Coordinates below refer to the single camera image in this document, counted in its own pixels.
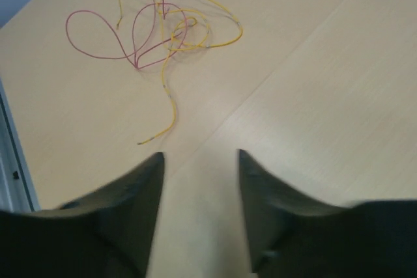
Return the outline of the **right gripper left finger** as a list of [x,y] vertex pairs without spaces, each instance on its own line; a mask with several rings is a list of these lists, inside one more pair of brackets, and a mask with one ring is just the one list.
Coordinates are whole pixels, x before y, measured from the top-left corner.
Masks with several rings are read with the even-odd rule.
[[58,208],[1,212],[1,276],[146,276],[164,169],[157,152]]

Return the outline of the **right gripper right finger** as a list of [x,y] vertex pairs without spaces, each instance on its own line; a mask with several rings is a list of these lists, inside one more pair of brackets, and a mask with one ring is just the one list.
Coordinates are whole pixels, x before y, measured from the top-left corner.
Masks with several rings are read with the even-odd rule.
[[250,266],[258,277],[415,277],[416,201],[350,207],[310,197],[238,152]]

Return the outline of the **aluminium left rail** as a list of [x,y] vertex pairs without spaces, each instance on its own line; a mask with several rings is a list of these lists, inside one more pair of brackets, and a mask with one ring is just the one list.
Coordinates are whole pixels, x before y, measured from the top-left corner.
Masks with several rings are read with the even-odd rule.
[[40,205],[6,92],[1,87],[1,209],[9,212],[35,212]]

